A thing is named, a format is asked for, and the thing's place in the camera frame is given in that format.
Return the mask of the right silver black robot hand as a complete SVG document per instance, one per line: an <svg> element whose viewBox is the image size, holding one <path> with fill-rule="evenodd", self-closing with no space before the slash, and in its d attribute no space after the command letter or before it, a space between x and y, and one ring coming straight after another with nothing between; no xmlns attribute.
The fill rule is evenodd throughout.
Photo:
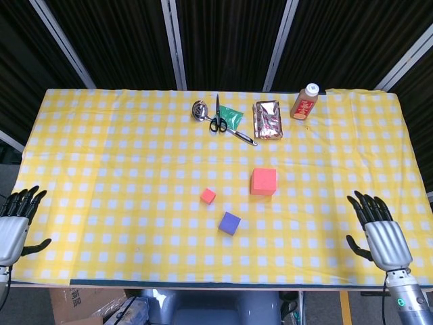
<svg viewBox="0 0 433 325"><path fill-rule="evenodd" d="M378 196L354 191L347 197L364 231L368 249L361 248L351 235L346 241L352 252L385 271L407 269L413 261L399 224L392 218L386 203Z"/></svg>

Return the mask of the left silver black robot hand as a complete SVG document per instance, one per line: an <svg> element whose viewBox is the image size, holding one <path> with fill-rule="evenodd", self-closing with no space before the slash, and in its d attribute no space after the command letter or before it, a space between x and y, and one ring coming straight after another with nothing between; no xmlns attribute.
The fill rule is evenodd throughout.
<svg viewBox="0 0 433 325"><path fill-rule="evenodd" d="M46 190L39 191L39 186L34 186L12 193L1 205L1 267L11 267L20 257L38 253L51 244L51 239L46 238L38 245L24 245L38 206L46 194Z"/></svg>

